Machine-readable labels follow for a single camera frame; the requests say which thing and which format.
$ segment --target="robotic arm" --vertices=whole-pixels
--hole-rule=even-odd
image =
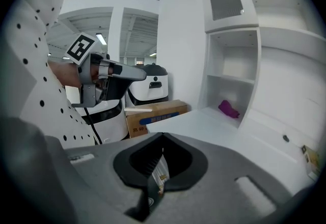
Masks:
[[[73,107],[94,107],[101,101],[121,99],[132,82],[146,79],[146,72],[141,69],[111,61],[108,54],[91,53],[96,42],[94,37],[80,33],[65,53],[78,65],[81,83],[80,103]],[[99,67],[96,82],[92,81],[92,64]]]
[[[106,58],[100,54],[88,53],[78,66],[82,84],[80,103],[72,104],[73,107],[94,107],[104,100],[121,99],[132,82],[146,79],[145,71],[111,61],[108,54]],[[91,64],[99,66],[97,82],[92,81]],[[112,68],[112,74],[109,74],[109,68]]]

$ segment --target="white pillar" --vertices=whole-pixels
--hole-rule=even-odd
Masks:
[[[107,38],[107,53],[113,61],[120,61],[120,36],[123,18],[123,7],[114,7]]]

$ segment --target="purple toy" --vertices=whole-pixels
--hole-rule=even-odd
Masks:
[[[232,108],[231,104],[227,100],[223,100],[219,105],[219,109],[229,117],[239,118],[239,112]]]

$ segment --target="black handle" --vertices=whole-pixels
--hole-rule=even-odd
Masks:
[[[161,82],[151,82],[151,83],[149,83],[149,89],[151,89],[151,88],[161,88],[161,87],[162,87]]]

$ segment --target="ceiling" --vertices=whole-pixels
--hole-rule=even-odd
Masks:
[[[157,18],[124,14],[121,27],[120,56],[148,57],[156,52]]]
[[[81,32],[96,37],[102,33],[107,43],[112,13],[88,13],[77,15],[59,22],[46,35],[50,60],[63,61],[67,48]],[[120,56],[121,57],[148,57],[156,52],[158,17],[146,17],[124,13],[121,28]],[[106,52],[107,45],[97,42],[93,52]]]

